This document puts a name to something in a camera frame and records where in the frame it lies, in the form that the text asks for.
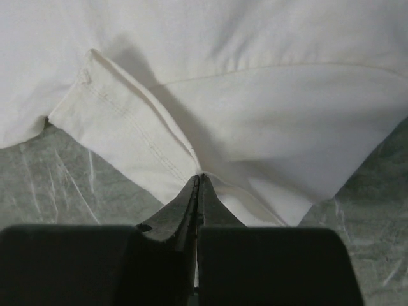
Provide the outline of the white t shirt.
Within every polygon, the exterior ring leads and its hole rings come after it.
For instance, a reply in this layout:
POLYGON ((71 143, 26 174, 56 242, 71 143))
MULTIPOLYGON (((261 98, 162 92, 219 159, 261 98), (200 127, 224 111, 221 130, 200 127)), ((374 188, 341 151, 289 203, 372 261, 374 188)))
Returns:
POLYGON ((296 226, 406 117, 406 1, 1 2, 1 146, 50 122, 162 203, 296 226))

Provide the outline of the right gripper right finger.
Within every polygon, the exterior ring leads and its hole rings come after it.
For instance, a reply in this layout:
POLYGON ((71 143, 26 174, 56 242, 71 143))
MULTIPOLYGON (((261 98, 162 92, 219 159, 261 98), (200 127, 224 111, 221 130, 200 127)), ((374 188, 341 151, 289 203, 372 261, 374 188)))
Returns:
POLYGON ((200 305, 363 305, 336 232, 245 226, 206 175, 198 195, 200 305))

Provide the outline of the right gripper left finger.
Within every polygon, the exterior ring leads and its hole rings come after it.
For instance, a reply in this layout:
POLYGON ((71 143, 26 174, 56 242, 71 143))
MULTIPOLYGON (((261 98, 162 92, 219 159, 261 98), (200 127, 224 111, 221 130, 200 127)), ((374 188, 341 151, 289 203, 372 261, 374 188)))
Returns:
POLYGON ((1 231, 2 305, 186 305, 200 179, 136 226, 18 224, 1 231))

